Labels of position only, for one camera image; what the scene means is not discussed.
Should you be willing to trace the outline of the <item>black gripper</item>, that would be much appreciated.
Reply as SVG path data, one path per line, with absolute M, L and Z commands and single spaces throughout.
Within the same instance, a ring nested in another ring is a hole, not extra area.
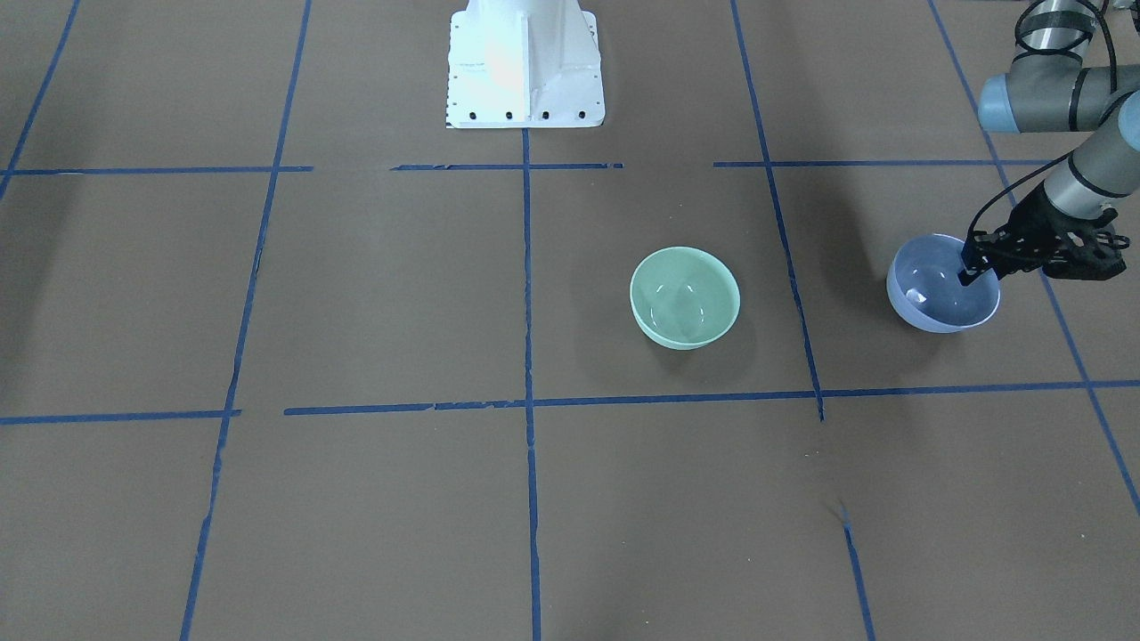
M 991 198 L 987 206 L 997 202 Z M 1127 236 L 1116 234 L 1112 224 L 1115 206 L 1094 206 L 1092 218 L 1067 216 L 1047 198 L 1039 185 L 1013 206 L 996 232 L 978 232 L 985 214 L 982 206 L 969 226 L 969 248 L 962 248 L 961 287 L 977 279 L 1001 281 L 1015 271 L 1043 271 L 1050 279 L 1114 279 L 1127 269 L 1123 252 Z

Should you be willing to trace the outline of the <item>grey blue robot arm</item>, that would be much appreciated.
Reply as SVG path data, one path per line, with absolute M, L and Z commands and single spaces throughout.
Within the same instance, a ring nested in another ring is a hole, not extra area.
M 986 133 L 1088 133 L 1074 151 L 1039 169 L 1042 182 L 1011 208 L 996 232 L 966 232 L 964 287 L 993 271 L 1043 271 L 1050 279 L 1112 279 L 1124 271 L 1129 240 L 1114 230 L 1122 200 L 1137 192 L 1137 67 L 1084 62 L 1104 36 L 1091 1 L 1034 1 L 1013 25 L 1015 54 L 982 87 L 977 117 Z

